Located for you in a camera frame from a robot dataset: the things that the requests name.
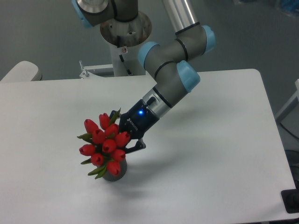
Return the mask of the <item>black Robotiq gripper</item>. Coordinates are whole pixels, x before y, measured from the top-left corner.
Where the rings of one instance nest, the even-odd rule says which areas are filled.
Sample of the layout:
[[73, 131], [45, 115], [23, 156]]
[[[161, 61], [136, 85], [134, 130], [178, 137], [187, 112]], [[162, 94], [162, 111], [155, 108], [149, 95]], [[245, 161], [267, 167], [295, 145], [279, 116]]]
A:
[[140, 99], [129, 111], [121, 114], [121, 111], [113, 110], [109, 116], [110, 120], [120, 118], [119, 131], [128, 132], [130, 138], [138, 139], [133, 147], [125, 148], [125, 153], [129, 154], [146, 148], [142, 137], [160, 118], [150, 111], [146, 103]]

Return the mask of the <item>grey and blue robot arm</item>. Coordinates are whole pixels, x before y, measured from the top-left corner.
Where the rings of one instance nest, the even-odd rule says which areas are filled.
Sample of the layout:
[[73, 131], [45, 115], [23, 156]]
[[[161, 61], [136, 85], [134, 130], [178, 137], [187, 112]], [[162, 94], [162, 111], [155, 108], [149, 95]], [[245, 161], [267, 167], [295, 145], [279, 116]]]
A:
[[149, 73], [156, 81], [120, 116], [120, 131], [136, 140], [136, 145], [125, 148], [125, 152], [144, 149], [144, 134], [200, 82], [188, 62], [215, 47], [214, 32], [200, 24], [188, 0], [163, 1], [176, 35], [165, 46], [149, 40], [152, 24], [136, 0], [74, 0], [72, 5], [84, 26], [100, 27], [110, 47], [116, 77]]

